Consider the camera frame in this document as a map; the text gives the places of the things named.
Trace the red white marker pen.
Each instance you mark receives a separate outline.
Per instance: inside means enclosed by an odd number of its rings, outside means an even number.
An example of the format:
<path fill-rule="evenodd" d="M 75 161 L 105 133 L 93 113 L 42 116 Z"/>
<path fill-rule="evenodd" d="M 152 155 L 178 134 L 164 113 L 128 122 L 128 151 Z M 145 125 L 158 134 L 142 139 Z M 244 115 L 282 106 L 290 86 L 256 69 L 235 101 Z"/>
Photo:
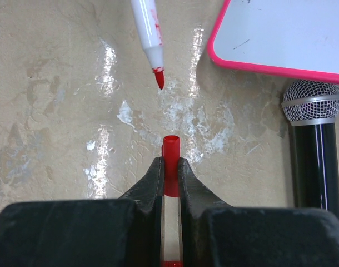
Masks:
<path fill-rule="evenodd" d="M 131 0 L 134 22 L 159 89 L 164 88 L 163 40 L 156 1 Z"/>

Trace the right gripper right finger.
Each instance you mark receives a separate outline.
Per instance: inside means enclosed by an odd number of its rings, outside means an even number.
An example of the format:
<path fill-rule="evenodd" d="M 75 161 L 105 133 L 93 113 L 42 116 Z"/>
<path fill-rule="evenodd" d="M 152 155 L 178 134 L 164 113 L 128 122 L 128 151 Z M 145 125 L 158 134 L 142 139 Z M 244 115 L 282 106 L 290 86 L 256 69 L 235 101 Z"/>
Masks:
<path fill-rule="evenodd" d="M 339 220 L 315 208 L 234 207 L 178 162 L 184 266 L 339 266 Z"/>

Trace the pink framed whiteboard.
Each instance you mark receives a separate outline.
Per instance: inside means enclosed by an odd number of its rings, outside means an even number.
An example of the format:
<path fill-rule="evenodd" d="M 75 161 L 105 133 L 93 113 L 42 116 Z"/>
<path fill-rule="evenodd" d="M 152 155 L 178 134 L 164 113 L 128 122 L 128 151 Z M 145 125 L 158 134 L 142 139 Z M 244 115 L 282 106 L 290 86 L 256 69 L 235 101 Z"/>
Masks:
<path fill-rule="evenodd" d="M 225 1 L 207 50 L 224 68 L 339 84 L 339 1 Z"/>

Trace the red marker cap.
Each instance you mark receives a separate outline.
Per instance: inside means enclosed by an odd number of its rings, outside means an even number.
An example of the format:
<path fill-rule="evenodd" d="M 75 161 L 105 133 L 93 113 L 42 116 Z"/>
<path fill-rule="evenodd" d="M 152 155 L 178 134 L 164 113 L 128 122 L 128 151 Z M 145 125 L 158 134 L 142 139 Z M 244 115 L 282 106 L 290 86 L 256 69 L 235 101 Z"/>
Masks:
<path fill-rule="evenodd" d="M 164 194 L 179 197 L 178 162 L 180 159 L 181 141 L 176 135 L 163 138 L 162 157 L 164 158 Z"/>

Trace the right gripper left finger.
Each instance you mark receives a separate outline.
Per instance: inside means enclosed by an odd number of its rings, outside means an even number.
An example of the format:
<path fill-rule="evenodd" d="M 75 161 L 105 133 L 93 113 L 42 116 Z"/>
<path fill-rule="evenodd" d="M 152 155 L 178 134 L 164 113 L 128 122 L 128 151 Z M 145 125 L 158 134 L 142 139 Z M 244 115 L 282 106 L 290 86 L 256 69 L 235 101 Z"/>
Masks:
<path fill-rule="evenodd" d="M 34 201 L 0 212 L 0 266 L 160 266 L 162 160 L 117 199 Z"/>

